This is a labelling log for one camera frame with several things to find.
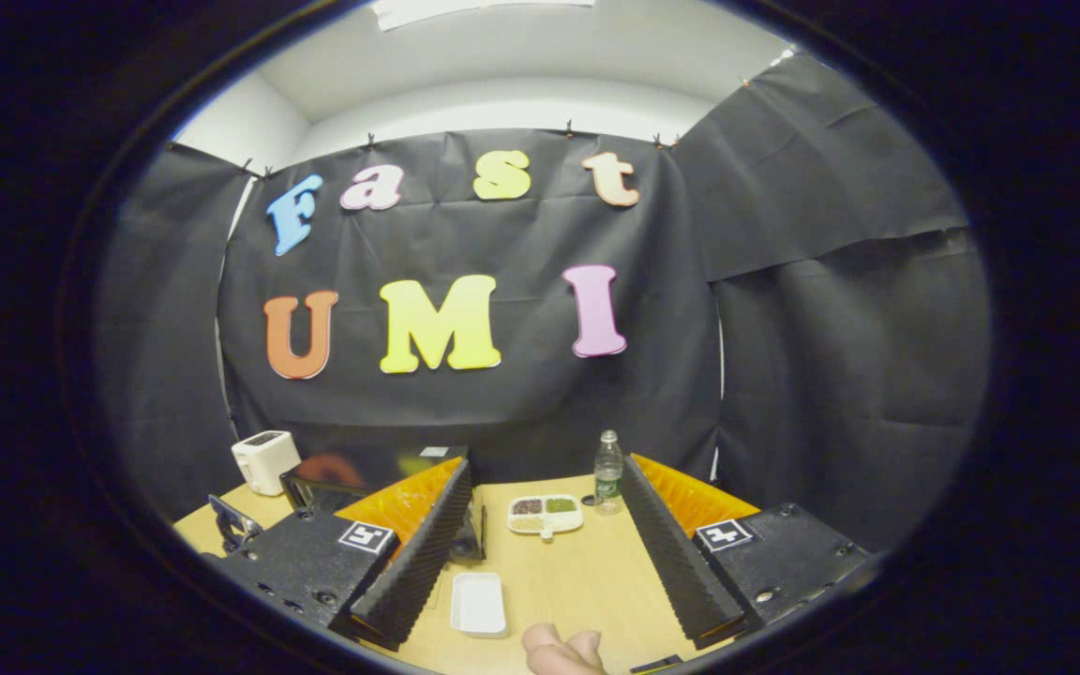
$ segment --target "wooden table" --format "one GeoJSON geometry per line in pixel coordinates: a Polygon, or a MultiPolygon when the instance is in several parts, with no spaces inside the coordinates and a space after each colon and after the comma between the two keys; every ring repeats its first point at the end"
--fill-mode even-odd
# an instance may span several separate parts
{"type": "MultiPolygon", "coordinates": [[[[626,505],[610,516],[582,508],[584,525],[572,532],[553,535],[548,543],[539,536],[507,529],[507,507],[515,497],[581,497],[593,487],[592,475],[476,487],[487,510],[487,559],[475,565],[445,565],[410,637],[397,652],[361,644],[400,661],[462,675],[526,674],[519,636],[528,625],[541,622],[556,624],[562,637],[580,631],[603,632],[599,653],[612,675],[674,653],[689,661],[728,644],[725,640],[696,650],[683,636],[626,505]],[[483,639],[451,627],[453,578],[460,572],[497,572],[501,577],[509,636],[483,639]]],[[[224,500],[262,527],[274,525],[292,510],[286,497],[256,495],[244,486],[225,495],[224,500]]],[[[175,527],[197,551],[224,555],[210,508],[198,509],[175,527]]]]}

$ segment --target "human hand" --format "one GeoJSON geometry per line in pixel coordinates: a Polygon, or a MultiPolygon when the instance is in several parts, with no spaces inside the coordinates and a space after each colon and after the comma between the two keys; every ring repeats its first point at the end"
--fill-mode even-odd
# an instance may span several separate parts
{"type": "Polygon", "coordinates": [[[606,675],[599,659],[600,633],[583,631],[561,642],[552,623],[537,623],[523,632],[528,671],[536,675],[606,675]]]}

